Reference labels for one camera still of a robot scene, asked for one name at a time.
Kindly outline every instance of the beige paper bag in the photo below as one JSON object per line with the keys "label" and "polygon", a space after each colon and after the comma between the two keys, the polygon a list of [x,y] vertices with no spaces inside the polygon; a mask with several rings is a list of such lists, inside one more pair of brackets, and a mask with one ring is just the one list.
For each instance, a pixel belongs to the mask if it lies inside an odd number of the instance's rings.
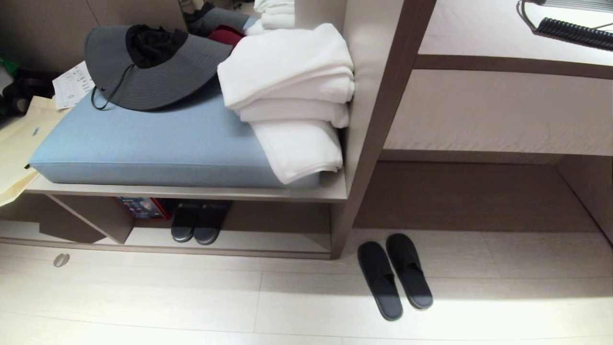
{"label": "beige paper bag", "polygon": [[54,100],[35,96],[24,117],[0,129],[0,206],[15,200],[39,175],[25,166],[69,111],[55,110]]}

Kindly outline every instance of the slipper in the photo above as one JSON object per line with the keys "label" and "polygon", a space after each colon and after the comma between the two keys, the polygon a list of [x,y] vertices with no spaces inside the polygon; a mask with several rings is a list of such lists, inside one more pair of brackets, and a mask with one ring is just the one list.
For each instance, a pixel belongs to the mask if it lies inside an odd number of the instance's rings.
{"label": "slipper", "polygon": [[181,203],[175,209],[170,234],[176,242],[187,242],[194,236],[194,222],[199,208],[200,205],[198,204]]}
{"label": "slipper", "polygon": [[425,281],[415,244],[405,235],[395,234],[387,238],[386,247],[411,305],[417,309],[431,307],[434,299]]}
{"label": "slipper", "polygon": [[357,258],[381,315],[389,321],[398,320],[402,303],[385,251],[377,242],[366,242],[358,248]]}
{"label": "slipper", "polygon": [[194,224],[198,244],[207,246],[215,242],[231,205],[231,201],[210,201],[202,205]]}

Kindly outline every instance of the hat chin strap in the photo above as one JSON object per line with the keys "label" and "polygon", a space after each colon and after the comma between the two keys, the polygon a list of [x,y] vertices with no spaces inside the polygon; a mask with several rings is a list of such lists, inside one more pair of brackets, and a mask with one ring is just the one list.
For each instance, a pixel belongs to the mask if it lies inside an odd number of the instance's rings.
{"label": "hat chin strap", "polygon": [[117,83],[117,86],[113,89],[113,92],[111,92],[111,95],[107,99],[107,102],[104,103],[104,105],[102,107],[96,106],[96,103],[94,102],[94,95],[96,95],[96,90],[97,90],[97,87],[94,86],[94,90],[92,90],[92,92],[91,92],[91,105],[94,106],[94,108],[96,108],[98,110],[104,110],[104,108],[107,107],[107,105],[109,104],[110,100],[113,98],[113,96],[117,92],[117,90],[119,90],[119,87],[123,83],[123,79],[126,77],[126,74],[128,73],[128,70],[132,69],[134,66],[135,65],[132,63],[132,64],[130,64],[130,66],[126,67],[126,69],[123,70],[123,73],[121,75],[121,78],[119,79],[119,82]]}

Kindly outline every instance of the receipt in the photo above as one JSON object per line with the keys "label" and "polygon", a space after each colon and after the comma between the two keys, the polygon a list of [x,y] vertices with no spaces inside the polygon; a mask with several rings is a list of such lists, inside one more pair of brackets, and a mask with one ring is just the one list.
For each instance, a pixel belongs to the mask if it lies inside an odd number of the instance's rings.
{"label": "receipt", "polygon": [[55,109],[71,108],[94,88],[85,61],[53,80]]}

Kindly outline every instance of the light blue cushion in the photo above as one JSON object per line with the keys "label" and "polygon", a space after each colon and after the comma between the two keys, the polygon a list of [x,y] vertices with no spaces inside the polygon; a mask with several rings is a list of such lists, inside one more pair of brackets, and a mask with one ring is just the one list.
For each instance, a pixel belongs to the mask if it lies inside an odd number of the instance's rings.
{"label": "light blue cushion", "polygon": [[[97,93],[96,104],[105,99]],[[251,127],[224,107],[217,79],[154,112],[83,98],[34,152],[30,165],[66,184],[312,188],[319,174],[283,185]]]}

